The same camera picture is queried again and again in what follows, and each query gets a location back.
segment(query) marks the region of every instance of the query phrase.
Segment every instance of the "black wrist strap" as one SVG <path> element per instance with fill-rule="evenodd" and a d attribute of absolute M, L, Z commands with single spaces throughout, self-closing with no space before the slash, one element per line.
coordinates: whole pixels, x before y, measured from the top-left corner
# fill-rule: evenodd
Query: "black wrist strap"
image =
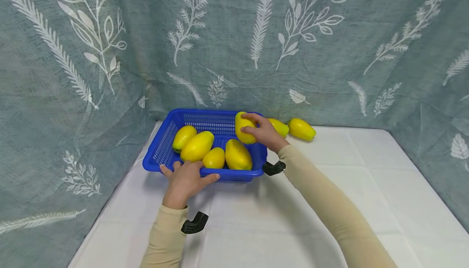
<path fill-rule="evenodd" d="M 272 176 L 272 175 L 275 175 L 277 173 L 281 173 L 282 171 L 284 171 L 285 166 L 286 166 L 285 163 L 283 163 L 280 160 L 277 163 L 275 163 L 275 165 L 272 165 L 271 163 L 266 162 L 264 165 L 262 165 L 262 170 L 266 175 Z"/>
<path fill-rule="evenodd" d="M 192 221 L 186 220 L 182 225 L 181 231 L 184 234 L 194 234 L 204 230 L 208 221 L 208 215 L 197 212 Z"/>

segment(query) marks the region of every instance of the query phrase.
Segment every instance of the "right hand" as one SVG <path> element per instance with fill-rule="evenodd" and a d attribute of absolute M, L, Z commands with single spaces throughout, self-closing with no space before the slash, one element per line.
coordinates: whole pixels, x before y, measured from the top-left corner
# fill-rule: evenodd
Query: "right hand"
<path fill-rule="evenodd" d="M 290 145 L 286 139 L 284 139 L 277 130 L 274 129 L 274 126 L 270 123 L 268 119 L 259 114 L 255 113 L 245 113 L 241 115 L 244 119 L 252 120 L 254 123 L 259 125 L 258 128 L 252 126 L 245 126 L 241 128 L 241 132 L 253 135 L 256 138 L 257 142 L 265 145 L 271 151 L 278 153 L 286 145 Z"/>

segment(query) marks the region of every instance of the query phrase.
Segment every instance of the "white tablecloth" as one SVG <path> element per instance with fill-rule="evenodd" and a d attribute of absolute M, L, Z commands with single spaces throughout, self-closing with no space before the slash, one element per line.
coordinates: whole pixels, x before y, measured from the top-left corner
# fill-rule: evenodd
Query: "white tablecloth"
<path fill-rule="evenodd" d="M 399 267 L 469 267 L 469 235 L 389 133 L 315 129 L 311 143 L 288 140 L 351 198 Z M 167 186 L 163 175 L 143 169 L 147 147 L 70 268 L 140 264 Z M 278 157 L 269 152 L 267 159 Z M 210 219 L 203 232 L 187 237 L 183 268 L 346 267 L 335 240 L 283 174 L 213 185 L 189 209 L 190 218 L 201 211 Z"/>

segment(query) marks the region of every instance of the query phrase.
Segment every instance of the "blue plastic basket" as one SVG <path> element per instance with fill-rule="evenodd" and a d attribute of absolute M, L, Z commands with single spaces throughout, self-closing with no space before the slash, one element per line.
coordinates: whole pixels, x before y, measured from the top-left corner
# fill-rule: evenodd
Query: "blue plastic basket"
<path fill-rule="evenodd" d="M 173 163 L 181 161 L 179 154 L 173 151 L 173 139 L 177 131 L 185 125 L 194 126 L 197 133 L 209 130 L 215 136 L 213 148 L 225 150 L 226 142 L 235 138 L 235 116 L 237 111 L 175 109 L 168 113 L 158 133 L 151 142 L 143 160 L 143 166 L 148 171 L 160 172 L 160 164 L 173 170 Z M 223 169 L 203 168 L 201 176 L 218 173 L 221 181 L 250 182 L 256 176 L 263 175 L 262 165 L 267 160 L 267 148 L 254 143 L 246 145 L 252 157 L 252 170 L 233 170 L 225 165 Z"/>

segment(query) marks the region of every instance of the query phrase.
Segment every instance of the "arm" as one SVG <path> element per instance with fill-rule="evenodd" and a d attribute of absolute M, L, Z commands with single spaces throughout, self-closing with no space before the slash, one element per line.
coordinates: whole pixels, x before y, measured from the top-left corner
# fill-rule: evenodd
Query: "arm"
<path fill-rule="evenodd" d="M 366 219 L 333 182 L 282 138 L 268 119 L 252 113 L 242 117 L 259 124 L 241 131 L 253 135 L 284 161 L 285 175 L 336 239 L 348 268 L 397 268 Z"/>
<path fill-rule="evenodd" d="M 200 177 L 201 161 L 173 164 L 174 172 L 160 165 L 169 185 L 164 194 L 155 223 L 151 227 L 149 243 L 140 268 L 178 268 L 186 235 L 181 228 L 187 219 L 187 201 L 204 187 L 216 182 L 220 175 Z"/>

